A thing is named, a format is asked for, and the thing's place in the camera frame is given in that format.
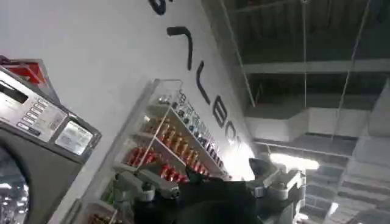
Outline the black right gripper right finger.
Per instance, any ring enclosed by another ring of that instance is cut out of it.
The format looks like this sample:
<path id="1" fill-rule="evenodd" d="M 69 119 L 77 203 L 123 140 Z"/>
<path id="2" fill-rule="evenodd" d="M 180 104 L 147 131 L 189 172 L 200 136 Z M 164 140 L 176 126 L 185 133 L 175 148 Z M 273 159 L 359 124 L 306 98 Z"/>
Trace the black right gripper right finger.
<path id="1" fill-rule="evenodd" d="M 286 166 L 267 158 L 250 158 L 249 166 L 255 176 L 247 182 L 249 205 L 265 213 L 282 212 L 288 207 L 293 213 L 300 212 L 306 191 L 306 176 L 301 170 L 286 171 Z"/>

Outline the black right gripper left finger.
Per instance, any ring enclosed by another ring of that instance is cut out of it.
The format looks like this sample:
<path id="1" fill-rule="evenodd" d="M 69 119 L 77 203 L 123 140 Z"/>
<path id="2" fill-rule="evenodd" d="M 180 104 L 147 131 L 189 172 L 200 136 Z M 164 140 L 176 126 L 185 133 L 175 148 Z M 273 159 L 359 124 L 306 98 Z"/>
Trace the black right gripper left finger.
<path id="1" fill-rule="evenodd" d="M 115 175 L 119 188 L 140 201 L 190 201 L 202 196 L 202 175 L 186 166 L 178 180 L 167 180 L 157 165 L 122 170 Z"/>

